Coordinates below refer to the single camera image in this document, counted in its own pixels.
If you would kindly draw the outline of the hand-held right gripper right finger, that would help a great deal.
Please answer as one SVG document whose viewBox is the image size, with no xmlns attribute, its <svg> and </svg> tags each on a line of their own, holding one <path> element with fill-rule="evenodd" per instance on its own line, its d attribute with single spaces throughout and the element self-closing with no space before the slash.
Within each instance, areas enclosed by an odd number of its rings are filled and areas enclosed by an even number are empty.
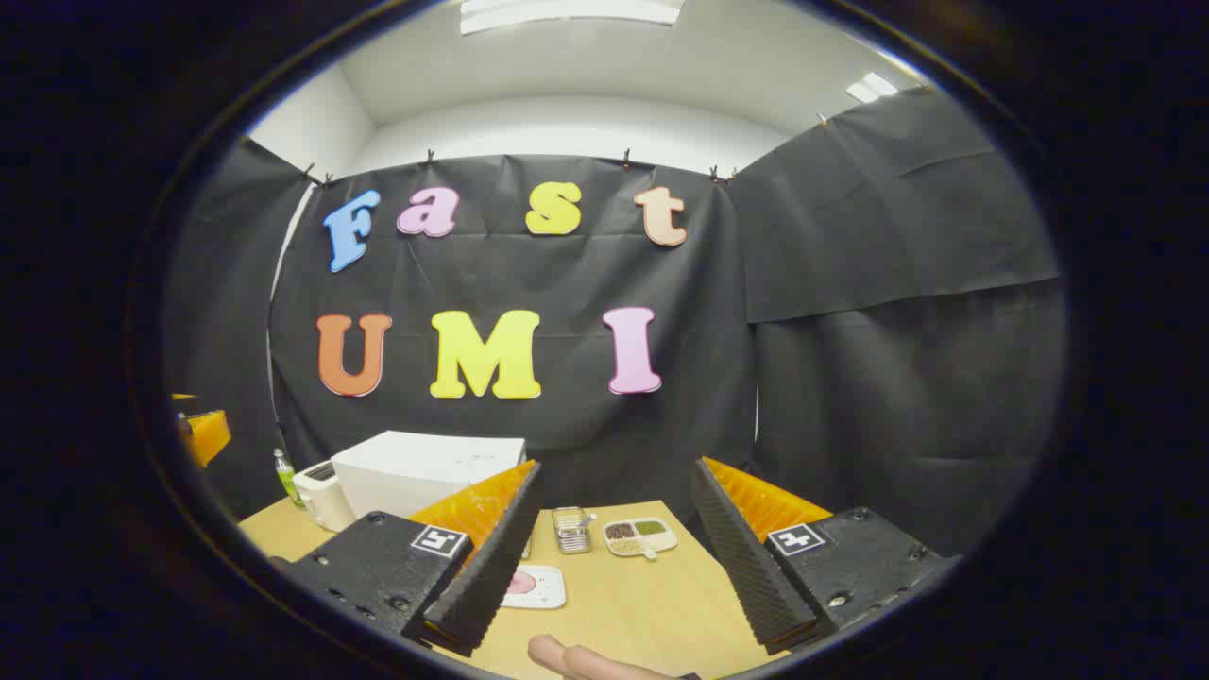
<svg viewBox="0 0 1209 680">
<path fill-rule="evenodd" d="M 708 457 L 692 503 L 769 655 L 858 624 L 955 563 L 868 507 L 832 513 Z"/>
</svg>

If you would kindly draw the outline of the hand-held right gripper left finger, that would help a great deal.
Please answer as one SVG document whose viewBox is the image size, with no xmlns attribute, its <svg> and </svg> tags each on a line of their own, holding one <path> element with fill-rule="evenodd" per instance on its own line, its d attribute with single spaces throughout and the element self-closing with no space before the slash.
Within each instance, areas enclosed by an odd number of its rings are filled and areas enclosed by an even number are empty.
<svg viewBox="0 0 1209 680">
<path fill-rule="evenodd" d="M 472 655 L 536 525 L 540 469 L 538 461 L 503 469 L 409 517 L 368 512 L 274 565 L 363 626 Z"/>
</svg>

